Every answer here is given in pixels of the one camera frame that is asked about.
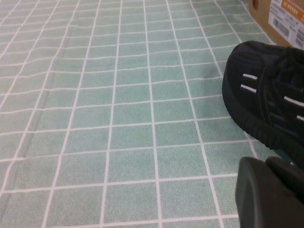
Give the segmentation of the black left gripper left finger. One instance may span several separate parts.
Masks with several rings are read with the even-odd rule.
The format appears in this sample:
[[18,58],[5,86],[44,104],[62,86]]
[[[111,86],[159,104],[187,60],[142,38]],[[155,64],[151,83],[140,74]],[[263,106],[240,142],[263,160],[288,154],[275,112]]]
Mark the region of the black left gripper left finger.
[[304,203],[267,166],[240,159],[235,201],[242,228],[302,228]]

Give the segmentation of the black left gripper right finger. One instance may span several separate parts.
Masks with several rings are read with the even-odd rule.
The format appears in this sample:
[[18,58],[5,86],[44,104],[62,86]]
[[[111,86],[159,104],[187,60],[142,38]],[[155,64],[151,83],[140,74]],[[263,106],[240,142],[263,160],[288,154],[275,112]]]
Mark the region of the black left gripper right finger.
[[304,171],[278,157],[268,157],[267,166],[290,189],[296,197],[304,202]]

